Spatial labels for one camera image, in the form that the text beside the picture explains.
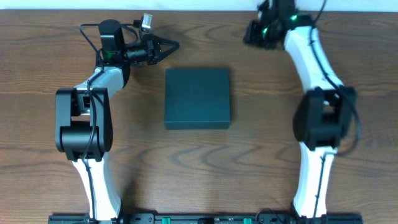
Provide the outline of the black mounting rail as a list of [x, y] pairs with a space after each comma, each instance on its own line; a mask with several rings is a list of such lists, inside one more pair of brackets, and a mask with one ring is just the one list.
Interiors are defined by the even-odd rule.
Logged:
[[326, 215], [321, 218], [298, 218], [287, 213], [261, 213], [259, 215], [155, 215], [153, 213], [126, 214], [107, 220], [120, 224], [278, 224], [327, 223], [363, 224], [360, 215]]

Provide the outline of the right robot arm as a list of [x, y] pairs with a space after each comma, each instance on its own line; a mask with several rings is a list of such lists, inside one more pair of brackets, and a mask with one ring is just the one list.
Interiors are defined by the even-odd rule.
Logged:
[[246, 29], [243, 41], [253, 47], [281, 46], [291, 57], [304, 96], [293, 117], [293, 132], [300, 146], [300, 173], [296, 194], [287, 213], [270, 208], [256, 214], [258, 223], [362, 223], [361, 215], [328, 213], [328, 181], [338, 150], [352, 121], [361, 133], [353, 87], [345, 86], [333, 71], [320, 42], [317, 18], [301, 14], [294, 1], [263, 1], [258, 18]]

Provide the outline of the dark green box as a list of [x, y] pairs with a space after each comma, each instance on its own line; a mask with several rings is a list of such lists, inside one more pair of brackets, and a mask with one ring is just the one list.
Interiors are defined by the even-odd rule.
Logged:
[[165, 72], [164, 124], [169, 130], [228, 129], [227, 68], [171, 68]]

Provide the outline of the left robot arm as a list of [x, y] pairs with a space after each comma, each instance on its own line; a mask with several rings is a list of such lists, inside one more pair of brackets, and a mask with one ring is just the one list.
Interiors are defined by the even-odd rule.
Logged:
[[131, 67], [155, 65], [174, 53], [177, 41], [154, 35], [152, 16], [131, 24], [108, 19], [96, 25], [101, 47], [93, 74], [55, 95], [55, 145], [77, 169], [89, 201], [84, 215], [51, 215], [49, 223], [122, 223], [123, 209], [109, 165], [113, 145], [110, 99], [122, 90]]

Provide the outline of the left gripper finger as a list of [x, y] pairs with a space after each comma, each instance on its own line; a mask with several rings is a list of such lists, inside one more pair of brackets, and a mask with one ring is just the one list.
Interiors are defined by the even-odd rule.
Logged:
[[172, 47], [178, 47], [179, 46], [179, 42], [174, 41], [174, 40], [170, 40], [170, 39], [165, 39], [163, 37], [159, 37], [157, 35], [154, 36], [155, 40], [158, 44], [160, 45], [168, 45], [168, 46], [172, 46]]
[[180, 45], [179, 44], [173, 44], [173, 45], [169, 45], [169, 49], [159, 49], [159, 58], [158, 58], [158, 62], [162, 61], [163, 59], [167, 58], [169, 55], [171, 55], [172, 53], [174, 53], [176, 50], [179, 49]]

